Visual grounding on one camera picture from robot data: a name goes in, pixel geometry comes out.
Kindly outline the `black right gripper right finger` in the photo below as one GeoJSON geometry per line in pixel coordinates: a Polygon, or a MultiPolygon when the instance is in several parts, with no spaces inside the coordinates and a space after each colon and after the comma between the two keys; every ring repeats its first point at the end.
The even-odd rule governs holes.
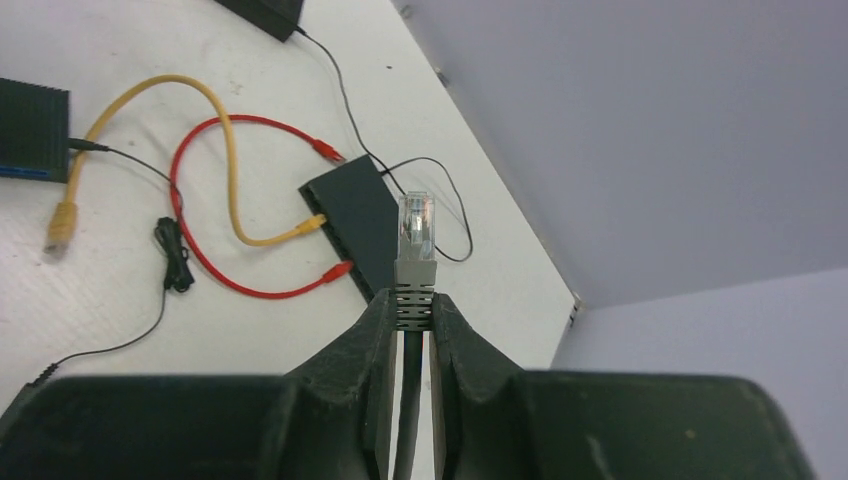
{"type": "Polygon", "coordinates": [[[738,377],[526,370],[436,296],[439,479],[811,479],[781,408],[738,377]]]}

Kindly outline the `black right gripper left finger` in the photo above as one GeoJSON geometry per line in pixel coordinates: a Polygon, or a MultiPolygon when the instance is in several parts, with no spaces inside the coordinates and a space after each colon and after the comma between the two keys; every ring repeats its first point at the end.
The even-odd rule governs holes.
{"type": "Polygon", "coordinates": [[[1,419],[5,479],[384,479],[395,300],[283,375],[78,376],[1,419]]]}

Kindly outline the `black network switch box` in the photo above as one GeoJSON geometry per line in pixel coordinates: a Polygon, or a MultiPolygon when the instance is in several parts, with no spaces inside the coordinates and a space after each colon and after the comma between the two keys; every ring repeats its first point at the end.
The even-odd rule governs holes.
{"type": "Polygon", "coordinates": [[[398,204],[368,156],[350,160],[299,188],[336,254],[353,263],[350,276],[369,302],[394,285],[398,204]]]}

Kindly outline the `black ribbed power adapter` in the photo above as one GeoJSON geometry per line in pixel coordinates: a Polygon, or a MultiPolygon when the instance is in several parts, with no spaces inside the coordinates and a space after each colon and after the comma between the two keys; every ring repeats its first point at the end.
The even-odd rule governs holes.
{"type": "Polygon", "coordinates": [[[69,91],[3,78],[1,175],[67,182],[69,122],[69,91]]]}

